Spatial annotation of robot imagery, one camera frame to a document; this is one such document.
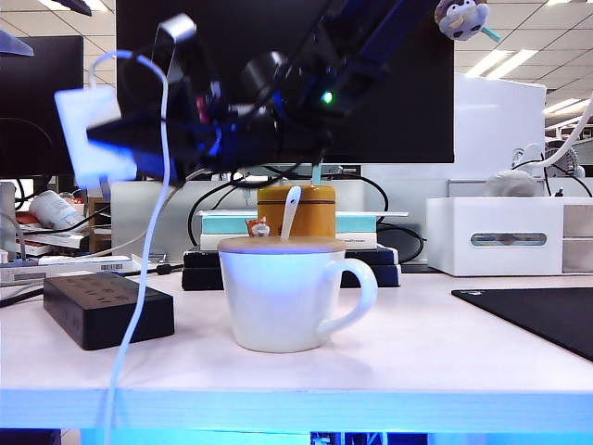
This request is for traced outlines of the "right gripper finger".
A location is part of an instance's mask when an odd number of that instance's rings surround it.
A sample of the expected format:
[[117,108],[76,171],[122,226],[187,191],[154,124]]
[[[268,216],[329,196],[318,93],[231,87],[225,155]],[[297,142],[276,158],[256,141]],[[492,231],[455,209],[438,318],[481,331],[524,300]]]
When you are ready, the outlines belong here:
[[182,183],[182,113],[172,112],[164,121],[166,134],[161,133],[163,121],[158,112],[134,112],[123,118],[90,126],[91,143],[119,154],[129,154],[142,175],[161,181],[164,178],[165,156],[162,141],[168,143],[170,184]]

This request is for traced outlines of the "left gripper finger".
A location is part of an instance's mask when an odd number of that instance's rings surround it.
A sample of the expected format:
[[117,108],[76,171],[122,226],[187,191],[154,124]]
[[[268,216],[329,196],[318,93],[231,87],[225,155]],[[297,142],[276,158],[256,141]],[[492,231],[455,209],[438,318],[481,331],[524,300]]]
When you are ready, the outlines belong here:
[[83,0],[55,0],[58,4],[78,14],[92,17],[92,9]]
[[19,38],[1,30],[0,53],[8,56],[32,57],[33,48]]

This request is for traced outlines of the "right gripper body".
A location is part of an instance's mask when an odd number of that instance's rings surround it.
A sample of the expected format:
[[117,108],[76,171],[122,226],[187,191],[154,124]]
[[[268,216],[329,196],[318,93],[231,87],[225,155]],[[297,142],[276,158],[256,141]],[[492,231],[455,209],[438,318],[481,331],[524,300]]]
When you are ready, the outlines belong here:
[[174,182],[183,184],[189,171],[207,168],[230,172],[276,160],[280,136],[276,121],[260,110],[238,123],[199,121],[191,84],[174,84]]

